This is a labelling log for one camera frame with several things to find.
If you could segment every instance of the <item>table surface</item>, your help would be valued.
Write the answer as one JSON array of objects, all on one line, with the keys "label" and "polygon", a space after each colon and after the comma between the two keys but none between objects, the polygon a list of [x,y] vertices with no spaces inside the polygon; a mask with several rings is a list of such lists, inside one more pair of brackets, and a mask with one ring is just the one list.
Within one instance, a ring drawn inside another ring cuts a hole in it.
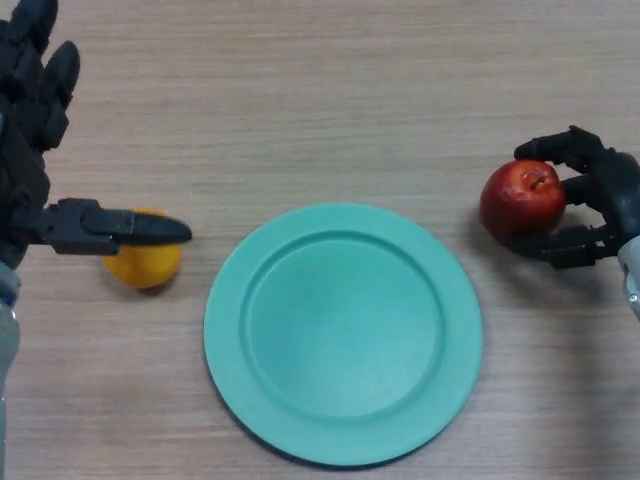
[{"label": "table surface", "polygon": [[[30,250],[7,478],[640,477],[640,327],[616,261],[553,273],[496,247],[475,212],[487,176],[533,136],[577,124],[640,153],[636,2],[60,3],[52,45],[74,40],[83,66],[46,156],[51,198],[162,208],[195,239],[157,296],[96,259]],[[256,444],[203,359],[204,304],[233,247],[285,210],[333,201],[431,230],[470,275],[486,327],[461,415],[361,472]]]}]

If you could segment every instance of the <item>teal plate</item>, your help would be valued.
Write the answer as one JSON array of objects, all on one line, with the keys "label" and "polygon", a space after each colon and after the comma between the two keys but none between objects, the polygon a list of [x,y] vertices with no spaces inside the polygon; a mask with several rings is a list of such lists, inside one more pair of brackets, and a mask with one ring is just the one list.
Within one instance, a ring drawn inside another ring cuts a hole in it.
[{"label": "teal plate", "polygon": [[333,467],[385,463],[457,415],[482,362],[471,282],[388,210],[329,204],[244,239],[209,294],[204,346],[235,417],[274,449]]}]

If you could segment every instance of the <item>robot finger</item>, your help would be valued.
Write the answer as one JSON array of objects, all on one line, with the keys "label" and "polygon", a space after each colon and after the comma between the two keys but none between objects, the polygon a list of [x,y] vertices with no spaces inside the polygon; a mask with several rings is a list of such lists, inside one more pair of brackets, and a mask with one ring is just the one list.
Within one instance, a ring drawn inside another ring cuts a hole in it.
[{"label": "robot finger", "polygon": [[57,148],[69,125],[66,109],[80,74],[80,53],[73,42],[52,55],[34,98],[16,104],[16,119],[26,141],[38,153]]},{"label": "robot finger", "polygon": [[604,146],[597,135],[572,125],[566,132],[537,137],[520,145],[513,156],[516,160],[565,164],[578,173],[586,173],[590,162],[600,158],[603,152]]},{"label": "robot finger", "polygon": [[20,0],[13,9],[7,33],[11,43],[29,40],[39,56],[49,45],[58,16],[58,0]]},{"label": "robot finger", "polygon": [[587,267],[597,260],[616,255],[612,233],[604,225],[598,228],[578,225],[548,235],[515,238],[509,249],[527,258],[548,262],[556,270]]}]

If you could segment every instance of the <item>orange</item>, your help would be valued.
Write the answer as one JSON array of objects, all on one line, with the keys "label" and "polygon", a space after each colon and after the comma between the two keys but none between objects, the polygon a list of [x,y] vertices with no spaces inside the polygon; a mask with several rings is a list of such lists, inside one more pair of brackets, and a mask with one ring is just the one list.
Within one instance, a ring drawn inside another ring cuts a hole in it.
[{"label": "orange", "polygon": [[[134,208],[140,213],[165,215],[153,208]],[[103,257],[105,268],[125,285],[138,290],[160,287],[176,274],[180,266],[180,245],[160,247],[120,247],[115,256]]]}]

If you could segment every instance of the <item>green plate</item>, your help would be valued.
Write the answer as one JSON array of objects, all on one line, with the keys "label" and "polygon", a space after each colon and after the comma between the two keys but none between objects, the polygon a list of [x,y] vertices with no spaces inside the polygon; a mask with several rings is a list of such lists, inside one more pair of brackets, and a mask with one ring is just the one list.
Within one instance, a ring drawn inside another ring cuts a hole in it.
[{"label": "green plate", "polygon": [[388,462],[455,417],[482,361],[474,289],[414,222],[366,205],[286,213],[231,254],[207,302],[212,378],[237,419],[289,456]]}]

